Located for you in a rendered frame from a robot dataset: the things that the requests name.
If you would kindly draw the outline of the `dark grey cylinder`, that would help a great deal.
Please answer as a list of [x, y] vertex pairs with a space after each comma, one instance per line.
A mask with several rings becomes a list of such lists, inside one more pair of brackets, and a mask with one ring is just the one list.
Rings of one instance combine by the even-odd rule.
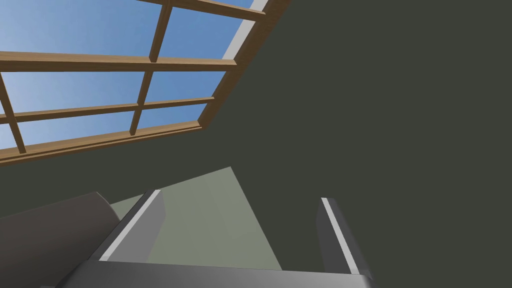
[[0, 218], [0, 288], [55, 286], [119, 221], [97, 192]]

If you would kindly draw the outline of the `grey-green cabinet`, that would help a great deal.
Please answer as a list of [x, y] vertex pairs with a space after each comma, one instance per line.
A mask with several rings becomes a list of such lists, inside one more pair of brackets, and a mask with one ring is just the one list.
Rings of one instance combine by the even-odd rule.
[[[231, 168], [159, 188], [166, 217], [146, 262], [280, 270]], [[141, 198], [113, 204], [121, 219]]]

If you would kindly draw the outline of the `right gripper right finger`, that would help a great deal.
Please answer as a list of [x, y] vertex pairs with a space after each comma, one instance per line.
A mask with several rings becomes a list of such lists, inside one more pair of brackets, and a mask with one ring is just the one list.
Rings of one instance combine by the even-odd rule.
[[315, 224], [326, 273], [363, 275], [373, 279], [370, 266], [334, 198], [320, 198]]

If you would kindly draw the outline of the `wooden framed window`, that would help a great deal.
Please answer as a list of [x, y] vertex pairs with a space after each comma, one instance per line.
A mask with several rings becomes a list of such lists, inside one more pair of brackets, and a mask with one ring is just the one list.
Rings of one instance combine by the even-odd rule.
[[204, 130], [292, 0], [0, 0], [0, 167]]

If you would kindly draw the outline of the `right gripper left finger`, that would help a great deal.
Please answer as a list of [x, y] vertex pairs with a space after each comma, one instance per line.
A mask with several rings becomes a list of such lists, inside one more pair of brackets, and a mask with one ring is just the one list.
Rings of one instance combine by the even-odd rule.
[[163, 193], [148, 190], [91, 254], [91, 260], [147, 262], [165, 219]]

